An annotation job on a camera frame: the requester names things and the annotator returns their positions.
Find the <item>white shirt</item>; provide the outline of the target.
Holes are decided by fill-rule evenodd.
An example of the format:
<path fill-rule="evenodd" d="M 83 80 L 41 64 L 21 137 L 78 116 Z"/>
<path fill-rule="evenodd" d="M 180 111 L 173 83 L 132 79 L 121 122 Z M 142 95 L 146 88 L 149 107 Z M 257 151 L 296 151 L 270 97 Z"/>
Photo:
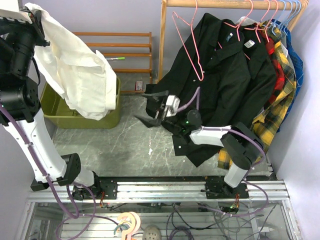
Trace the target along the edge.
<path fill-rule="evenodd" d="M 41 24 L 49 46 L 36 46 L 34 58 L 47 83 L 71 110 L 86 119 L 101 120 L 116 108 L 117 76 L 98 50 L 92 51 L 39 5 L 25 6 L 41 12 Z"/>

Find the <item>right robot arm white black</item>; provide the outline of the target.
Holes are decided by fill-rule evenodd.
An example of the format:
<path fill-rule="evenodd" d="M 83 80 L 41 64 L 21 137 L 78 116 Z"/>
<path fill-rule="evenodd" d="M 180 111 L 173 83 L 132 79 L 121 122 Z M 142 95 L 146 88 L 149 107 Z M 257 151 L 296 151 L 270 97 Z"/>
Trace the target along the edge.
<path fill-rule="evenodd" d="M 224 176 L 224 183 L 220 186 L 220 192 L 226 198 L 231 198 L 238 192 L 238 185 L 245 180 L 256 159 L 265 154 L 257 136 L 241 122 L 220 127 L 203 126 L 199 112 L 199 87 L 184 105 L 180 105 L 180 99 L 169 94 L 167 90 L 144 93 L 142 96 L 156 105 L 154 118 L 137 116 L 147 128 L 158 127 L 178 113 L 184 112 L 177 124 L 178 134 L 172 135 L 177 155 L 186 156 L 197 146 L 216 146 L 228 152 L 232 164 Z"/>

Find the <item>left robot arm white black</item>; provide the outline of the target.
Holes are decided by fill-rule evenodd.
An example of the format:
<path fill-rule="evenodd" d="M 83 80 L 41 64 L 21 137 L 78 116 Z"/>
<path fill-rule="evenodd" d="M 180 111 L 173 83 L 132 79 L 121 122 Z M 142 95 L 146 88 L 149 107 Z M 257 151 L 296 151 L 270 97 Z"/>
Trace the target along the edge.
<path fill-rule="evenodd" d="M 97 174 L 81 166 L 78 154 L 59 155 L 47 132 L 38 83 L 28 74 L 36 62 L 35 47 L 48 47 L 39 10 L 0 11 L 0 124 L 24 152 L 33 168 L 30 188 L 46 190 L 78 184 L 96 199 L 102 193 Z"/>

